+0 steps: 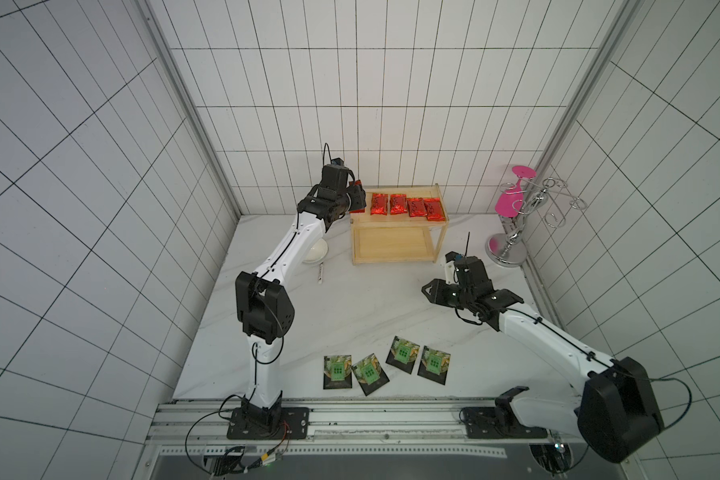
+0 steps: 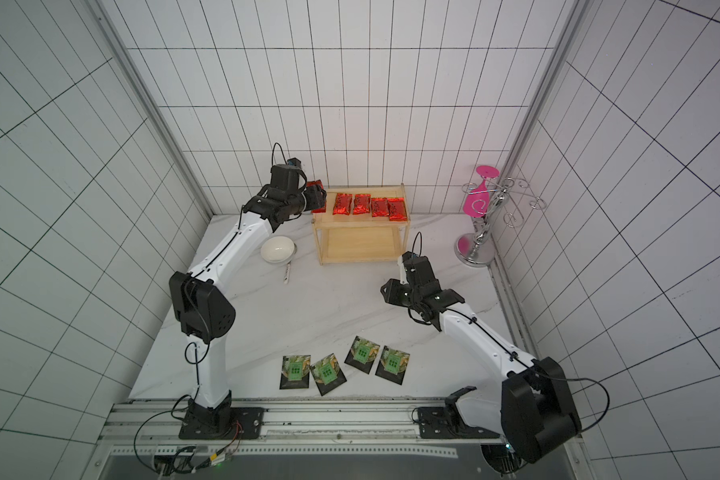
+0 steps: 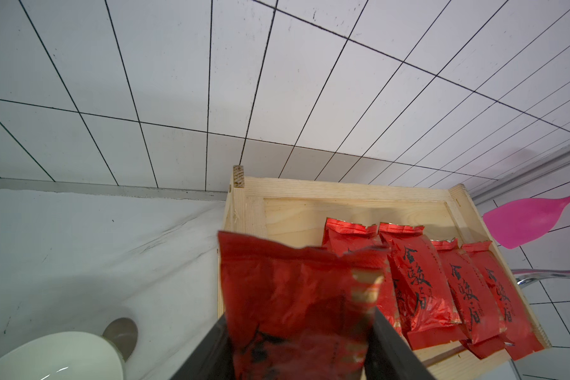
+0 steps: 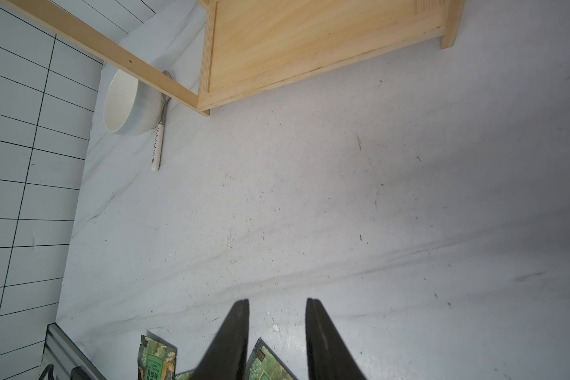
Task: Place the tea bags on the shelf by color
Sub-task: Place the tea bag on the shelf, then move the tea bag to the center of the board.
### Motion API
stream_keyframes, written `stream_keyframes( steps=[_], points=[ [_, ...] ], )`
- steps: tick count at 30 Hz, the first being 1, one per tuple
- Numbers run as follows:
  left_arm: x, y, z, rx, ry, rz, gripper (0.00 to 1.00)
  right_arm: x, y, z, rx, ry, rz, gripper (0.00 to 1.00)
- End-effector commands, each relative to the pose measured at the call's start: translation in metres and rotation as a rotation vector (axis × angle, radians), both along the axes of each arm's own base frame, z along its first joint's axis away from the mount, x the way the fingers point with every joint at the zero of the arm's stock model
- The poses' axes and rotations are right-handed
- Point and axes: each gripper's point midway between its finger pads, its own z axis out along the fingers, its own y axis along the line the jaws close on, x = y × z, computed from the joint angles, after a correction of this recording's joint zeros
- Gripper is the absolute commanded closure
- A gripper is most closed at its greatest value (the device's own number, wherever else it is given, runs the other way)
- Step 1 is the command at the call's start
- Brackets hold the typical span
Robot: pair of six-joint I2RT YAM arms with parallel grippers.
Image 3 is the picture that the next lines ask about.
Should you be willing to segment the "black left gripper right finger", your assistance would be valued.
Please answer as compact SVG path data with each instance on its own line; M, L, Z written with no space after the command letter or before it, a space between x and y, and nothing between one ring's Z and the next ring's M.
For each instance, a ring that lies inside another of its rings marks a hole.
M435 380L378 308L368 337L366 379Z

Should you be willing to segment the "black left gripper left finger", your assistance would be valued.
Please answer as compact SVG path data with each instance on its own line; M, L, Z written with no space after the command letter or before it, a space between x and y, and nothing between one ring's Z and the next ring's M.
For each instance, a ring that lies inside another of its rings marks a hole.
M171 380L235 380L233 349L222 315Z

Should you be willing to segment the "red tea bag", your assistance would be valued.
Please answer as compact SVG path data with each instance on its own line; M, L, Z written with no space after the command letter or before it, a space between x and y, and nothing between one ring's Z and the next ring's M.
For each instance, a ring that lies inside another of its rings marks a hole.
M383 243L379 236L377 225L364 226L335 218L327 218L321 244L329 252L343 256L345 253L379 246ZM397 306L395 286L388 259L383 264L383 272L384 280L379 291L377 308L395 331L403 337L402 321Z
M458 240L434 241L451 294L462 318L466 350L486 359L505 348L506 330L500 307L483 275Z
M360 378L387 249L336 255L226 231L218 243L237 378Z
M382 223L379 237L392 249L389 266L402 332L411 349L465 340L440 257L424 228Z
M500 309L502 325L506 329L496 337L468 345L467 349L478 359L485 359L504 349L511 359L519 360L544 350L545 346L536 337L516 286L490 250L490 246L488 241L475 242L463 245L462 249L470 255L483 275Z

